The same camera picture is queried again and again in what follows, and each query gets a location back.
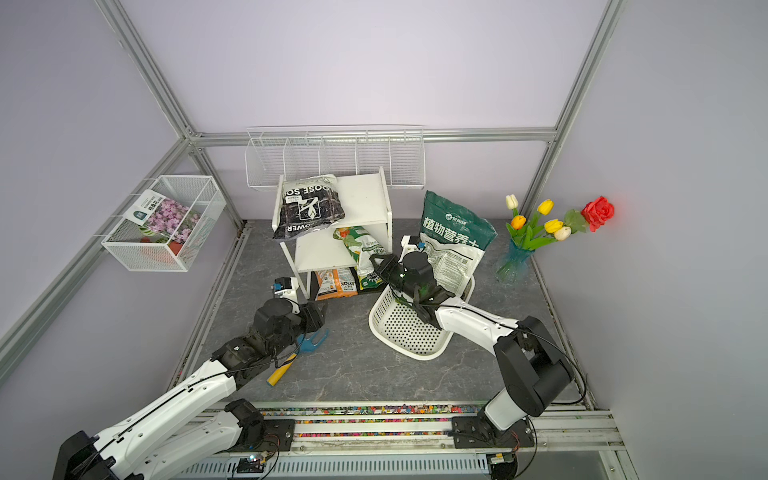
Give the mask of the white green small bag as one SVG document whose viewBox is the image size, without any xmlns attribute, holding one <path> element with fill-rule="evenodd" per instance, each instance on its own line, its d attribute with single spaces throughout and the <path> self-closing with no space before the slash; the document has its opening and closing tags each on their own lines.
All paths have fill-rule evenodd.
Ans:
<svg viewBox="0 0 768 480">
<path fill-rule="evenodd" d="M 374 273 L 370 256 L 386 254 L 384 247 L 363 226 L 336 228 L 333 238 L 340 240 L 355 261 L 357 277 Z"/>
</svg>

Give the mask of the tall green soil bag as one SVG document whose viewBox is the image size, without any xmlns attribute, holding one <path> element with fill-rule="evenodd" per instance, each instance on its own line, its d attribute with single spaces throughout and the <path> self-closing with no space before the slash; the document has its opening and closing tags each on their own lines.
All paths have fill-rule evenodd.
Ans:
<svg viewBox="0 0 768 480">
<path fill-rule="evenodd" d="M 493 225 L 468 208 L 428 190 L 423 201 L 420 232 L 442 244 L 486 250 L 497 237 Z"/>
</svg>

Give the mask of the black rose soil bag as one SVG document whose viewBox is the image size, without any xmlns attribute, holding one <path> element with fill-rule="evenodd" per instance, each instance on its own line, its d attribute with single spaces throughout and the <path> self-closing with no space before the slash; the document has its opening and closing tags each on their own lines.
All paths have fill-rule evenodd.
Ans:
<svg viewBox="0 0 768 480">
<path fill-rule="evenodd" d="M 337 187 L 332 174 L 284 182 L 273 239 L 292 240 L 343 220 L 346 212 Z"/>
</svg>

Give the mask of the white fertilizer bag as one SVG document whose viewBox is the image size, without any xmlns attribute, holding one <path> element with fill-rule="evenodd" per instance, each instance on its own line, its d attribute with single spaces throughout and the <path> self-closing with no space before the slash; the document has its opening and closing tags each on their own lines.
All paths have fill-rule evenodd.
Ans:
<svg viewBox="0 0 768 480">
<path fill-rule="evenodd" d="M 449 292 L 460 295 L 485 252 L 469 245 L 442 244 L 429 237 L 424 243 L 437 283 Z"/>
</svg>

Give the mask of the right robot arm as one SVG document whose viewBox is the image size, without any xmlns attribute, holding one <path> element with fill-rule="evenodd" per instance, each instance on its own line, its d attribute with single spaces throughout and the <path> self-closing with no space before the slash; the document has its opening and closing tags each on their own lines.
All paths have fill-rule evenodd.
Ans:
<svg viewBox="0 0 768 480">
<path fill-rule="evenodd" d="M 513 320 L 470 305 L 438 284 L 426 253 L 376 254 L 371 262 L 421 323 L 458 334 L 494 356 L 503 387 L 478 414 L 486 430 L 500 434 L 540 416 L 576 378 L 570 359 L 539 319 Z"/>
</svg>

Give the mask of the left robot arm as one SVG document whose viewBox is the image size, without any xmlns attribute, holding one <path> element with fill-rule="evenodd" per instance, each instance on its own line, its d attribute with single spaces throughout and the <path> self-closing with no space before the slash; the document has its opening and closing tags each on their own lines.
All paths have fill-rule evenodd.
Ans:
<svg viewBox="0 0 768 480">
<path fill-rule="evenodd" d="M 320 330 L 325 313 L 314 302 L 266 301 L 246 334 L 215 350 L 173 389 L 95 435 L 79 431 L 65 440 L 54 478 L 170 479 L 214 453 L 261 445 L 266 435 L 263 417 L 244 399 L 230 402 L 202 426 L 181 429 L 269 367 L 285 363 L 285 351 L 300 347 L 309 334 Z"/>
</svg>

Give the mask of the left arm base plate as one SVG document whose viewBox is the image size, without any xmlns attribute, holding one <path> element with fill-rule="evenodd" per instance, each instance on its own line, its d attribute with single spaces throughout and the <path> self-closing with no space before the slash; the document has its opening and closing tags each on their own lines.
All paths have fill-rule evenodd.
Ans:
<svg viewBox="0 0 768 480">
<path fill-rule="evenodd" d="M 296 423 L 293 419 L 262 419 L 247 423 L 230 452 L 287 452 L 292 448 Z"/>
</svg>

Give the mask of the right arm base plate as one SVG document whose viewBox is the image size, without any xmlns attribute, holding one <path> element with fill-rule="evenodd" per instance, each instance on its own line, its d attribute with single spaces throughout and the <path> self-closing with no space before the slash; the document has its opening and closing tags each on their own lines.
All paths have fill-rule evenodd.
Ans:
<svg viewBox="0 0 768 480">
<path fill-rule="evenodd" d="M 451 418 L 449 436 L 456 449 L 518 450 L 535 444 L 533 430 L 525 419 L 506 430 L 499 430 L 480 416 L 456 416 Z"/>
</svg>

